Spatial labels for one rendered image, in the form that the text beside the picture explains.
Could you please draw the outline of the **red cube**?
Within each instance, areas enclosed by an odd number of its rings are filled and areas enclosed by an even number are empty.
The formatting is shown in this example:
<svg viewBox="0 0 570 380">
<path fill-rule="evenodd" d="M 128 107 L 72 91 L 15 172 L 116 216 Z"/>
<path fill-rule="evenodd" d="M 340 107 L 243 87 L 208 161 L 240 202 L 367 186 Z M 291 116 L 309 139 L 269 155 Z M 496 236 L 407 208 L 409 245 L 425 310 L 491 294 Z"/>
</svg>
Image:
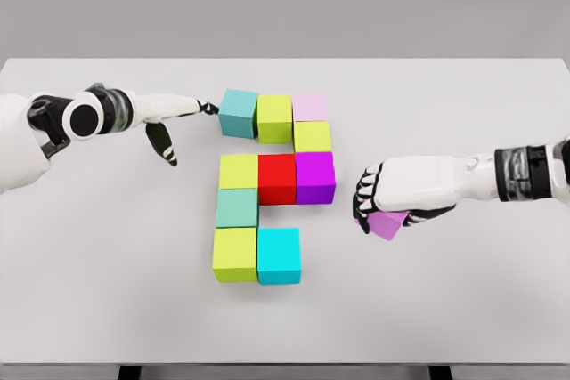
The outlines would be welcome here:
<svg viewBox="0 0 570 380">
<path fill-rule="evenodd" d="M 296 203 L 297 174 L 293 153 L 258 156 L 258 196 L 261 206 Z"/>
</svg>

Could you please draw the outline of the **yellow-green cube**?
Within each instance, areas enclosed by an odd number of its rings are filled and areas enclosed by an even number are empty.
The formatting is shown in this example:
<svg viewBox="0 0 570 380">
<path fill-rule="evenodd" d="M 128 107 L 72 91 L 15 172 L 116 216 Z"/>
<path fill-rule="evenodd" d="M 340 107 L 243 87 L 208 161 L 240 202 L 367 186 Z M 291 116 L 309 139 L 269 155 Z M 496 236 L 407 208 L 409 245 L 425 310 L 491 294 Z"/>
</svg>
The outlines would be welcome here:
<svg viewBox="0 0 570 380">
<path fill-rule="evenodd" d="M 218 180 L 219 189 L 255 189 L 257 185 L 257 154 L 231 154 L 221 156 Z"/>
<path fill-rule="evenodd" d="M 285 94 L 257 98 L 256 125 L 261 144 L 290 144 L 293 135 L 292 100 Z"/>
<path fill-rule="evenodd" d="M 212 270 L 218 282 L 257 282 L 257 228 L 216 228 Z"/>
<path fill-rule="evenodd" d="M 331 152 L 329 122 L 295 122 L 293 124 L 293 146 L 295 152 Z"/>
</svg>

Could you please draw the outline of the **mint green cube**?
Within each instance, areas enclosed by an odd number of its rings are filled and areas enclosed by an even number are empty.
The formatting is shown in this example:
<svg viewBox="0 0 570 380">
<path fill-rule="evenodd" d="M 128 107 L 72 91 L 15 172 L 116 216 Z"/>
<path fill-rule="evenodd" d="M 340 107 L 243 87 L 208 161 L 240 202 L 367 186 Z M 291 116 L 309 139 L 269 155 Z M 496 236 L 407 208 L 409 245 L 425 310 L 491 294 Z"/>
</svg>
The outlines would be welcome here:
<svg viewBox="0 0 570 380">
<path fill-rule="evenodd" d="M 256 189 L 219 190 L 217 193 L 217 228 L 256 228 L 258 195 Z"/>
</svg>

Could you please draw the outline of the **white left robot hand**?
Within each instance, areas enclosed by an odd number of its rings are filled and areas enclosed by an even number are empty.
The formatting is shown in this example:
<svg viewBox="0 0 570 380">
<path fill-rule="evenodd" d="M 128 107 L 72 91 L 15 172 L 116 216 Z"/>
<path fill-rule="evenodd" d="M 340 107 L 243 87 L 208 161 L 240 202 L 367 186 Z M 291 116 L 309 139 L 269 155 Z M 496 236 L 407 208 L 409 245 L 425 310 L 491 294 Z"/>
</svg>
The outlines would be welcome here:
<svg viewBox="0 0 570 380">
<path fill-rule="evenodd" d="M 178 161 L 165 120 L 199 113 L 214 116 L 219 114 L 219 108 L 209 101 L 188 96 L 171 93 L 150 94 L 137 99 L 133 123 L 145 124 L 145 132 L 154 151 L 169 165 L 176 167 Z"/>
</svg>

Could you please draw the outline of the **bright cyan cube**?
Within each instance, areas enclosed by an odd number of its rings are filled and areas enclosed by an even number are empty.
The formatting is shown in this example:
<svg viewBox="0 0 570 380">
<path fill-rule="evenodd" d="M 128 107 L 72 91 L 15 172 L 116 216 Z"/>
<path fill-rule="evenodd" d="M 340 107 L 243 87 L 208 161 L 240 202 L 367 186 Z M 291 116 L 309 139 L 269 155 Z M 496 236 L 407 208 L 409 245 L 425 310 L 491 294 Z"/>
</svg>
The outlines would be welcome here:
<svg viewBox="0 0 570 380">
<path fill-rule="evenodd" d="M 299 284 L 302 272 L 299 228 L 259 228 L 256 257 L 260 284 Z"/>
</svg>

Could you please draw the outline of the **vivid purple cube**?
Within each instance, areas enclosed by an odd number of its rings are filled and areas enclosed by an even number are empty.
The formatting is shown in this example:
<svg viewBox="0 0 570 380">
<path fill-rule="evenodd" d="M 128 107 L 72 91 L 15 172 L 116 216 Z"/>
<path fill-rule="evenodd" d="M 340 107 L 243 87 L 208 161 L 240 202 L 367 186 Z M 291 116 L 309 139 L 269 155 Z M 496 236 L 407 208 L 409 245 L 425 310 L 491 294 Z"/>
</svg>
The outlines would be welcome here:
<svg viewBox="0 0 570 380">
<path fill-rule="evenodd" d="M 296 203 L 298 205 L 331 204 L 337 184 L 332 152 L 298 152 L 295 157 Z"/>
</svg>

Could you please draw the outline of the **orchid purple cube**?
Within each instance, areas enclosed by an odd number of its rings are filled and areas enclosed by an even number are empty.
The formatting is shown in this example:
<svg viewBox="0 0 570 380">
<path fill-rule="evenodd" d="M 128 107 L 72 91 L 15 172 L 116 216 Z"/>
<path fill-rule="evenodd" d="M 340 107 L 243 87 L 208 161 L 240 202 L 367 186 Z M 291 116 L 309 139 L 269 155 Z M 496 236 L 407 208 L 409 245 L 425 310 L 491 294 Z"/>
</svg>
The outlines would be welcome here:
<svg viewBox="0 0 570 380">
<path fill-rule="evenodd" d="M 403 223 L 408 217 L 408 211 L 370 213 L 366 220 L 369 224 L 370 234 L 376 235 L 384 240 L 391 241 L 395 234 L 403 227 Z"/>
</svg>

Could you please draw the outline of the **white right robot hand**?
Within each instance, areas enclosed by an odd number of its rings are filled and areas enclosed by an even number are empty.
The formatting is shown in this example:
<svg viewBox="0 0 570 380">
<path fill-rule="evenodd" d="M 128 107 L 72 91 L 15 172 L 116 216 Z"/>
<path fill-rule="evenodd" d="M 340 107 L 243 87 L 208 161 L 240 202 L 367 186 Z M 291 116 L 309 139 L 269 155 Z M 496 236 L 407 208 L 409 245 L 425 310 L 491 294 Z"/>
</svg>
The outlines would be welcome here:
<svg viewBox="0 0 570 380">
<path fill-rule="evenodd" d="M 365 168 L 355 185 L 352 215 L 366 234 L 370 216 L 405 212 L 404 228 L 448 214 L 457 206 L 450 170 L 436 157 L 389 158 Z"/>
</svg>

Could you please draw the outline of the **pale pink cube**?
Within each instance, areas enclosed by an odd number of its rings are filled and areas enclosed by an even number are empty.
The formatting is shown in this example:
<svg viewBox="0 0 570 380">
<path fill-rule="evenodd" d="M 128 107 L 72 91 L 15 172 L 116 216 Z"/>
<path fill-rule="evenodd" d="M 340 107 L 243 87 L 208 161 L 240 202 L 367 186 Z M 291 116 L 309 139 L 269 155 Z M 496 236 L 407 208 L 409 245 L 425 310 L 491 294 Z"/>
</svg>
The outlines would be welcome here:
<svg viewBox="0 0 570 380">
<path fill-rule="evenodd" d="M 328 121 L 326 96 L 323 93 L 291 95 L 294 122 Z"/>
</svg>

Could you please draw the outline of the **teal blue cube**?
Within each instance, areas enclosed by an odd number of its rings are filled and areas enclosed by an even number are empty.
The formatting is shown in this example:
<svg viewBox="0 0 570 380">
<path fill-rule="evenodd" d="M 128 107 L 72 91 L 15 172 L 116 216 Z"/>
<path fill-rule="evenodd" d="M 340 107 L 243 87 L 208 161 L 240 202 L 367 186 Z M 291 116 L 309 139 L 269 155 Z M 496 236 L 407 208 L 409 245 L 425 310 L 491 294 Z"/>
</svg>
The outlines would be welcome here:
<svg viewBox="0 0 570 380">
<path fill-rule="evenodd" d="M 253 140 L 258 93 L 227 89 L 219 107 L 222 135 Z"/>
</svg>

